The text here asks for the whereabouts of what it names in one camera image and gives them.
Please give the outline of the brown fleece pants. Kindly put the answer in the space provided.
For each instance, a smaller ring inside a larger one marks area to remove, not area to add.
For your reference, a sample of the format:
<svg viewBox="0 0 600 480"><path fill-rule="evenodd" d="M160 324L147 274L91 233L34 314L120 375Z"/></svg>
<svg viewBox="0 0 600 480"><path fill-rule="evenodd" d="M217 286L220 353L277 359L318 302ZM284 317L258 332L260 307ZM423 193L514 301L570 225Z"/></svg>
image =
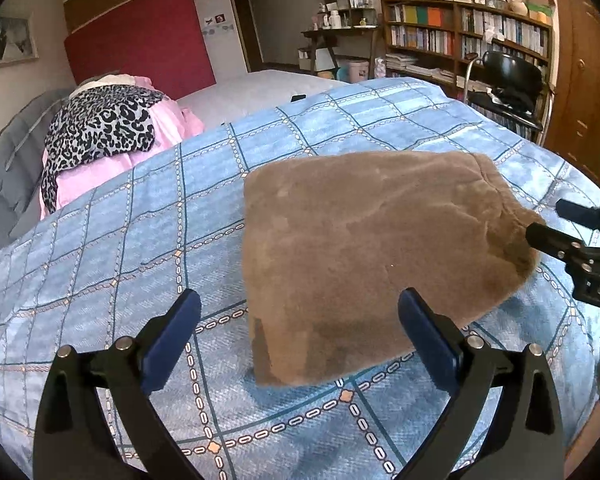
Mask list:
<svg viewBox="0 0 600 480"><path fill-rule="evenodd" d="M271 162L245 182L242 276L262 386L318 385L411 351L402 290L467 325L538 265L522 206L483 154Z"/></svg>

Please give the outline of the wooden wardrobe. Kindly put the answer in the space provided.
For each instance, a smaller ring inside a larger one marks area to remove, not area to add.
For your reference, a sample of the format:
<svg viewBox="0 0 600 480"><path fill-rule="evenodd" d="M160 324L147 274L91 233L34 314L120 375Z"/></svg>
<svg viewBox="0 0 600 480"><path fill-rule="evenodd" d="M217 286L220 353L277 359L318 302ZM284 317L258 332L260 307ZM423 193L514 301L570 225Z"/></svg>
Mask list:
<svg viewBox="0 0 600 480"><path fill-rule="evenodd" d="M545 146L600 187L600 12L557 0L558 74Z"/></svg>

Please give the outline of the black chair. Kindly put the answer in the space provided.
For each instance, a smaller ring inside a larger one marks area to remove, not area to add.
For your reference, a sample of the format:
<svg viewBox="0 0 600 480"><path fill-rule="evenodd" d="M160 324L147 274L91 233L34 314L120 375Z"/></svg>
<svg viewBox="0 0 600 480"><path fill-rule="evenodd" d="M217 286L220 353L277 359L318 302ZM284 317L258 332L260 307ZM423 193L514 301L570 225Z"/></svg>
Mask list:
<svg viewBox="0 0 600 480"><path fill-rule="evenodd" d="M467 55L463 102L518 136L542 145L555 89L542 70L500 51Z"/></svg>

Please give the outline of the wooden bookshelf with books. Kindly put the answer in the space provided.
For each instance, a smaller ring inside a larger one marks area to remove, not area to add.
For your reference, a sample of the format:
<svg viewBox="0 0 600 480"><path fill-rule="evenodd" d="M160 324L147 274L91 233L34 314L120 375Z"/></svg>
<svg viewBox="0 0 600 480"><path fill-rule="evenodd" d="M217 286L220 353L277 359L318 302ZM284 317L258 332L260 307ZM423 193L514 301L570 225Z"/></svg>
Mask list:
<svg viewBox="0 0 600 480"><path fill-rule="evenodd" d="M380 0L388 77L410 76L440 86L463 102L467 55L500 51L542 70L555 61L550 11L515 0Z"/></svg>

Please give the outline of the grey headboard cushion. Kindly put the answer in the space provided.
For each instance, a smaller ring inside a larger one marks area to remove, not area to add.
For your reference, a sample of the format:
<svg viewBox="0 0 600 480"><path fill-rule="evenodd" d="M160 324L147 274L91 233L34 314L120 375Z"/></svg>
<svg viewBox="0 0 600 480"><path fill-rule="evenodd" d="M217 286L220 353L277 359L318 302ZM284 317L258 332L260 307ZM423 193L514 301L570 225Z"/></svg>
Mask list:
<svg viewBox="0 0 600 480"><path fill-rule="evenodd" d="M0 249L40 221L44 139L70 93L57 89L37 96L0 132Z"/></svg>

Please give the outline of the small wooden shelf desk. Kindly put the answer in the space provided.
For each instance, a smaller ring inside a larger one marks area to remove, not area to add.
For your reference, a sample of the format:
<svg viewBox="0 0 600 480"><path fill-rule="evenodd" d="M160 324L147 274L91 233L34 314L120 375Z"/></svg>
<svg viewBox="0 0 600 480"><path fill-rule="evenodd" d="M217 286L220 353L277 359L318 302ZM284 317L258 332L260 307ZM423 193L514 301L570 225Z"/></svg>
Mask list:
<svg viewBox="0 0 600 480"><path fill-rule="evenodd" d="M335 48L340 37L368 37L370 46L365 56L349 56L349 61L367 63L367 78L375 76L376 47L380 36L380 17L375 0L322 0L311 28L302 32L309 41L309 72L316 76L317 51L327 50L332 68L338 70Z"/></svg>

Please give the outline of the leopard print blanket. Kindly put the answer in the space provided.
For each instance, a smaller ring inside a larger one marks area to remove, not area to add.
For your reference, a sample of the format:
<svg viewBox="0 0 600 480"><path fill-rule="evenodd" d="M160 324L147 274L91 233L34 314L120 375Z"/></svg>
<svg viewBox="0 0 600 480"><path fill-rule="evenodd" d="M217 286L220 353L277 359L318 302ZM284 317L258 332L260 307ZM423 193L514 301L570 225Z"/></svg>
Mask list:
<svg viewBox="0 0 600 480"><path fill-rule="evenodd" d="M57 176L104 157L147 152L155 143L149 109L164 99L157 90L128 84L87 89L54 116L44 145L40 181L44 210L57 209Z"/></svg>

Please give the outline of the pink blanket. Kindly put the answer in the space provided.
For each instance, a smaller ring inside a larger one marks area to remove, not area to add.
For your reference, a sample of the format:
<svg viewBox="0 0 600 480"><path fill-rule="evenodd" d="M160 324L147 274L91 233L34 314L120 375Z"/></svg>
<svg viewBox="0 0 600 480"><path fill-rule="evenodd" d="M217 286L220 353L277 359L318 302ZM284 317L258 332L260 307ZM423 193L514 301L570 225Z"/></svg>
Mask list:
<svg viewBox="0 0 600 480"><path fill-rule="evenodd" d="M76 90L70 93L68 99L77 96L87 89L106 86L107 84L128 84L129 86L157 90L147 77L128 74L108 74L84 81L83 84L80 84ZM161 102L149 109L149 115L155 128L155 143L152 148L147 152L137 151L104 157L78 168L61 172L57 176L56 210L65 207L81 195L117 177L119 174L131 170L140 162L151 158L151 156L157 155L176 144L204 132L204 123L188 108L179 106L177 102L169 98L166 94L164 94L164 99ZM43 164L44 162L46 162L45 145ZM49 216L50 214L44 210L41 192L40 205L41 216Z"/></svg>

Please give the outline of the framed wall picture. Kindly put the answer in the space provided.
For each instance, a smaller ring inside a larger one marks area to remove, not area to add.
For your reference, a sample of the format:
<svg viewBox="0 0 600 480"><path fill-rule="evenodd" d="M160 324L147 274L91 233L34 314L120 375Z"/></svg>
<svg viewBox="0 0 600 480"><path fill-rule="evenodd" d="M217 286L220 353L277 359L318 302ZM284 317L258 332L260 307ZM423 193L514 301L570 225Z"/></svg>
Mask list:
<svg viewBox="0 0 600 480"><path fill-rule="evenodd" d="M0 15L0 67L37 58L30 18Z"/></svg>

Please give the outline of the red wall panel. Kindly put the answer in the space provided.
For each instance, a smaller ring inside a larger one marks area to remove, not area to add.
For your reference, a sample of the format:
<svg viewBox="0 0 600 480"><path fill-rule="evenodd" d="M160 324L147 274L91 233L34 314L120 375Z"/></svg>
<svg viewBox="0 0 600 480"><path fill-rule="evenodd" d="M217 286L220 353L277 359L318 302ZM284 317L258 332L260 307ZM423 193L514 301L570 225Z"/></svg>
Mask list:
<svg viewBox="0 0 600 480"><path fill-rule="evenodd" d="M65 49L77 82L145 76L174 100L215 84L194 0L131 0L72 32Z"/></svg>

